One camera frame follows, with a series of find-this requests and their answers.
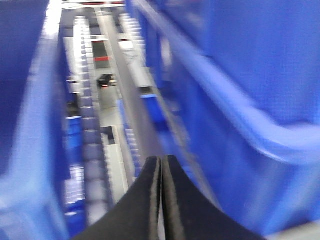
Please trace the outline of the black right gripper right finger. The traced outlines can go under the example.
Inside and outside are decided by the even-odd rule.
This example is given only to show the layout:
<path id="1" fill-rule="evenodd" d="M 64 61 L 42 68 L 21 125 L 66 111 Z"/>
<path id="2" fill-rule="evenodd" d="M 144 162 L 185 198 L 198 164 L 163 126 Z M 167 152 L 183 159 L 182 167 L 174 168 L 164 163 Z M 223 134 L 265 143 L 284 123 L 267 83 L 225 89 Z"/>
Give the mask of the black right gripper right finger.
<path id="1" fill-rule="evenodd" d="M 261 240 L 216 208 L 192 183 L 177 158 L 162 160 L 162 204 L 168 240 Z"/>

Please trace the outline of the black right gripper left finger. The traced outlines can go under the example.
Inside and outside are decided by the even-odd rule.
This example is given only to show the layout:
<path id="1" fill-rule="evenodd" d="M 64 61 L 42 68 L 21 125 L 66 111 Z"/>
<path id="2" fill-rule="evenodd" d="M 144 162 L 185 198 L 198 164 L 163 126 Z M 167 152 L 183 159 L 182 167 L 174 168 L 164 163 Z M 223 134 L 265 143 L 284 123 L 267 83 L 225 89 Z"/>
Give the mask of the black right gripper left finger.
<path id="1" fill-rule="evenodd" d="M 157 240 L 160 159 L 148 157 L 139 177 L 120 201 L 75 240 Z"/>

